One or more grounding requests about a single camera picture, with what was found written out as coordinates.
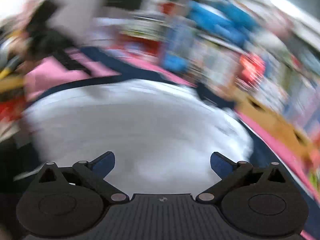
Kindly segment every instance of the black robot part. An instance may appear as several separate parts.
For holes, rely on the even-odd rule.
[[[302,239],[308,206],[279,163],[253,168],[214,155],[233,172],[196,200],[135,194],[129,201],[95,169],[113,161],[111,152],[68,168],[47,163],[17,206],[25,240]]]

